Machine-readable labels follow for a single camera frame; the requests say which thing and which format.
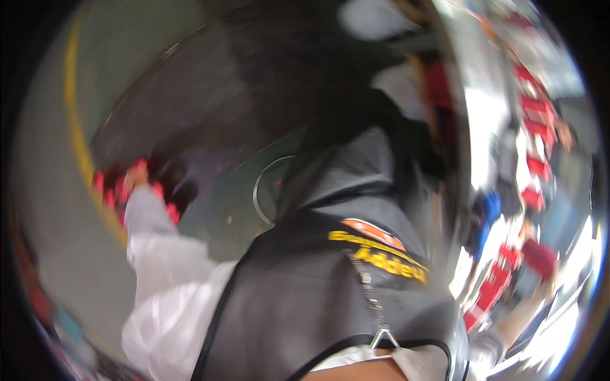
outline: person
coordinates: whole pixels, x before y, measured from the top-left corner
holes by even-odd
[[[170,381],[487,377],[552,280],[469,337],[411,222],[421,200],[408,131],[357,119],[323,144],[305,139],[274,228],[238,262],[216,262],[205,242],[180,235],[146,171],[127,173],[137,289],[122,336],[138,369]]]

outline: gray floor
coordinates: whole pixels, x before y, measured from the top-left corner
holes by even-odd
[[[15,202],[49,294],[119,359],[121,326],[135,276],[79,173],[65,113],[64,56],[70,23],[50,46],[30,87],[15,145]]]

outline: red object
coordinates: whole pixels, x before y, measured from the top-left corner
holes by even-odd
[[[124,210],[117,213],[117,221],[120,226],[125,227],[125,211]]]
[[[138,160],[134,161],[134,163],[131,165],[131,168],[133,169],[146,169],[146,167],[148,166],[146,160],[144,160],[143,158],[139,158]]]
[[[534,99],[522,94],[521,107],[526,111],[541,113],[551,126],[555,123],[555,112],[548,99]]]
[[[523,260],[535,270],[543,279],[553,275],[557,267],[557,252],[529,239],[521,249]]]
[[[117,205],[114,197],[114,191],[112,189],[106,189],[104,191],[104,196],[102,197],[102,202],[108,209],[114,210]]]
[[[500,258],[510,264],[511,269],[516,270],[521,265],[521,253],[516,249],[500,246]]]
[[[96,171],[93,174],[93,180],[91,181],[91,185],[93,186],[93,189],[100,193],[104,191],[104,174],[102,173],[102,171]]]
[[[152,183],[151,186],[152,186],[152,191],[155,192],[157,197],[160,199],[163,199],[163,196],[164,196],[163,185],[161,185],[160,182],[155,181],[154,183]]]
[[[531,135],[540,135],[542,141],[551,146],[555,143],[553,129],[544,123],[536,122],[531,119],[524,119],[523,125]]]
[[[466,324],[466,332],[470,332],[472,328],[475,327],[476,323],[479,321],[479,318],[475,316],[470,311],[466,311],[464,313],[464,323]]]
[[[532,82],[532,84],[537,85],[538,81],[534,78],[533,75],[527,70],[524,66],[515,66],[515,75],[521,79],[528,80]]]
[[[542,195],[542,192],[536,193],[533,189],[526,188],[521,193],[521,197],[529,208],[535,209],[537,212],[544,208],[544,196]]]
[[[483,310],[483,312],[488,312],[510,281],[510,271],[502,270],[497,263],[494,264],[490,276],[483,282],[483,285],[481,285],[479,299],[476,301],[476,305]]]
[[[125,188],[125,176],[119,177],[115,184],[115,194],[117,195],[119,204],[127,203],[127,199],[129,199],[129,193],[129,190]]]
[[[551,178],[551,168],[548,166],[547,162],[543,162],[529,155],[525,160],[528,163],[528,168],[531,173],[537,174],[544,181],[548,181]]]
[[[171,222],[173,222],[174,225],[178,225],[178,222],[180,221],[180,213],[178,212],[178,208],[176,208],[174,203],[170,202],[167,204],[165,206],[165,210],[167,211],[167,215],[170,217]]]

